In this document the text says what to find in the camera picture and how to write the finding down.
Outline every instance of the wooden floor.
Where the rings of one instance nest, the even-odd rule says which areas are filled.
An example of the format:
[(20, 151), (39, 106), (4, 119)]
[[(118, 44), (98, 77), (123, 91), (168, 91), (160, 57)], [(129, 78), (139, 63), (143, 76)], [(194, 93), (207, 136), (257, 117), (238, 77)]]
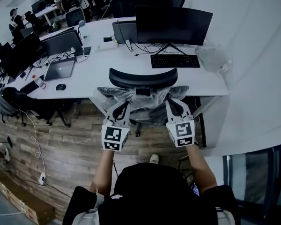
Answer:
[[(47, 183), (69, 196), (76, 186), (89, 188), (102, 154), (101, 125), (104, 117), (101, 112), (85, 99), (79, 105), (74, 104), (65, 114), (67, 121), (71, 122), (71, 128), (64, 127), (58, 117), (53, 120), (51, 127), (43, 120), (37, 121), (32, 115), (30, 117), (36, 125), (37, 139), (44, 156)], [(148, 162), (153, 153), (159, 154), (160, 164), (177, 168), (178, 159), (185, 156), (186, 151), (185, 148), (175, 148), (165, 126), (143, 126), (140, 137), (134, 136), (135, 129), (136, 126), (132, 126), (123, 151), (114, 156), (118, 172), (127, 166)], [(23, 180), (37, 182), (44, 168), (42, 159), (35, 157), (37, 143), (32, 144), (30, 141), (31, 136), (34, 136), (33, 125), (28, 120), (27, 126), (23, 127), (21, 119), (16, 118), (6, 118), (6, 123), (3, 124), (0, 117), (0, 140), (5, 140), (8, 136), (14, 147), (10, 149), (11, 162), (5, 169), (11, 170)], [(200, 124), (196, 125), (196, 139), (202, 143)], [(5, 144), (2, 144), (0, 150), (4, 149)], [(188, 162), (183, 162), (181, 168), (187, 173)], [(9, 176), (40, 199), (53, 205), (57, 219), (63, 220), (70, 198), (49, 186), (19, 181), (12, 174)], [(113, 171), (112, 187), (116, 179)]]

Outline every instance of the silver laptop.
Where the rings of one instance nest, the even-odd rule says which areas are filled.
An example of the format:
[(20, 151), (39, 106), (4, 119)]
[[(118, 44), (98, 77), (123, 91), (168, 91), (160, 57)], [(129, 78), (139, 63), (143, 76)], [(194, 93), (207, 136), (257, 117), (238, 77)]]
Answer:
[(67, 58), (50, 64), (45, 81), (71, 77), (76, 58)]

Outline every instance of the shoe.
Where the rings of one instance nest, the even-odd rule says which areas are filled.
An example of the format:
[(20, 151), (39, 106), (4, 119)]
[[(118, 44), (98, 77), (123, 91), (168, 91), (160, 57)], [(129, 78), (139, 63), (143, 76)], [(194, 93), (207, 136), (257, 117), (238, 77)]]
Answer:
[(157, 154), (153, 154), (150, 158), (150, 163), (158, 164), (159, 163), (159, 156)]
[(9, 149), (8, 148), (5, 149), (4, 160), (6, 160), (8, 162), (10, 161)]

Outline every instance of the keyboard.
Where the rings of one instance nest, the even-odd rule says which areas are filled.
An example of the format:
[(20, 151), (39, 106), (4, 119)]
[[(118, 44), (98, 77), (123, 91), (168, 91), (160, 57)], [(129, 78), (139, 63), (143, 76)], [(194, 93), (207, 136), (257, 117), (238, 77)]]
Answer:
[(196, 55), (151, 55), (152, 68), (199, 68)]

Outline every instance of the desk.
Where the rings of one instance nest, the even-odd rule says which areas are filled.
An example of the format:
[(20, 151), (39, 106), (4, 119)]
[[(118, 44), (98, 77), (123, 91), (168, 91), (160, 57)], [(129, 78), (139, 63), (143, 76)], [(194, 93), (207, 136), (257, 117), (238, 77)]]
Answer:
[[(37, 89), (29, 94), (32, 98), (53, 99), (53, 98), (90, 98), (92, 102), (105, 114), (105, 111), (98, 105), (94, 98), (94, 90), (97, 87), (114, 87), (109, 81), (109, 68), (118, 71), (138, 75), (153, 75), (170, 71), (171, 68), (153, 69), (149, 54), (139, 55), (143, 51), (137, 49), (135, 52), (129, 52), (125, 45), (119, 45), (118, 48), (106, 51), (96, 51), (98, 44), (103, 42), (103, 37), (113, 35), (112, 23), (119, 21), (135, 20), (135, 17), (106, 19), (87, 23), (90, 39), (84, 41), (83, 46), (91, 46), (91, 53), (87, 60), (82, 63), (75, 63), (72, 76), (70, 78), (53, 80), (46, 82), (44, 90)], [(48, 34), (41, 38), (46, 39), (54, 34)], [(196, 46), (178, 46), (186, 54), (194, 54)], [(17, 79), (6, 85), (16, 87), (18, 90), (32, 81), (32, 75), (41, 76), (46, 73), (47, 67), (42, 69), (34, 68), (30, 76), (25, 81)], [(64, 91), (56, 91), (58, 84), (64, 83), (67, 88)], [(213, 73), (207, 72), (203, 66), (200, 68), (178, 68), (178, 80), (175, 86), (188, 85), (187, 96), (224, 96), (228, 95), (228, 90), (224, 79), (217, 77)]]
[(54, 13), (54, 16), (57, 18), (56, 9), (58, 9), (58, 8), (57, 8), (57, 6), (56, 6), (55, 4), (54, 4), (54, 5), (51, 5), (51, 6), (49, 6), (49, 7), (46, 7), (46, 8), (43, 9), (42, 11), (38, 12), (38, 13), (36, 14), (36, 17), (45, 16), (45, 18), (46, 18), (46, 20), (47, 20), (49, 26), (51, 26), (51, 22), (50, 22), (50, 20), (49, 20), (49, 18), (48, 18), (48, 16), (47, 16), (47, 14), (48, 14), (49, 12), (53, 12), (53, 13)]

